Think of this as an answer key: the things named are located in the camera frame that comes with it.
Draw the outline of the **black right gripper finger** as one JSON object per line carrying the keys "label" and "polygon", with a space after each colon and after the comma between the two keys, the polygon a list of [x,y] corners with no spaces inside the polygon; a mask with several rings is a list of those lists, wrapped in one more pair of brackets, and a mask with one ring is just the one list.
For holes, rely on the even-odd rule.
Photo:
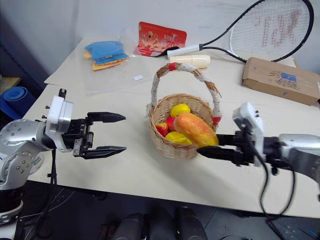
{"label": "black right gripper finger", "polygon": [[217,134],[219,146],[236,146],[236,136],[232,134]]}
{"label": "black right gripper finger", "polygon": [[234,161],[236,159],[236,154],[233,149],[221,148],[218,146],[206,146],[198,148],[197,152],[210,159]]}

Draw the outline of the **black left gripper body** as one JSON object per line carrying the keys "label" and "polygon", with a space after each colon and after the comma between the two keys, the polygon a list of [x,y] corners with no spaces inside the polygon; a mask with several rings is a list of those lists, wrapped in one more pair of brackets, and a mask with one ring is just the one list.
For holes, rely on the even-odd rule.
{"label": "black left gripper body", "polygon": [[89,117],[72,119],[67,131],[62,135],[67,149],[72,150],[74,157],[84,158],[93,146],[94,133],[90,131],[93,121]]}

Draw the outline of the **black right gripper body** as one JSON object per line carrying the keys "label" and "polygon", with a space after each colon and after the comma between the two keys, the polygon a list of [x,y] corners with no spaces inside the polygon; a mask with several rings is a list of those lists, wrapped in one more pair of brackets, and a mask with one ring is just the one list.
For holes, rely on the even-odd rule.
{"label": "black right gripper body", "polygon": [[255,141],[250,133],[241,130],[236,131],[233,143],[236,149],[234,152],[234,160],[232,162],[236,166],[249,166],[250,164],[255,163]]}

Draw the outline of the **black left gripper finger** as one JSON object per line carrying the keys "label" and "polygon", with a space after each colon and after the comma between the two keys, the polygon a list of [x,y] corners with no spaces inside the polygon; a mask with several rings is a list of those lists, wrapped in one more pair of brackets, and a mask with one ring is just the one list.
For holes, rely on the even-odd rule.
{"label": "black left gripper finger", "polygon": [[85,150],[82,158],[85,160],[108,158],[120,154],[127,148],[125,146],[99,146],[96,149]]}
{"label": "black left gripper finger", "polygon": [[125,120],[126,117],[113,112],[88,112],[87,121],[92,125],[93,122],[115,123]]}

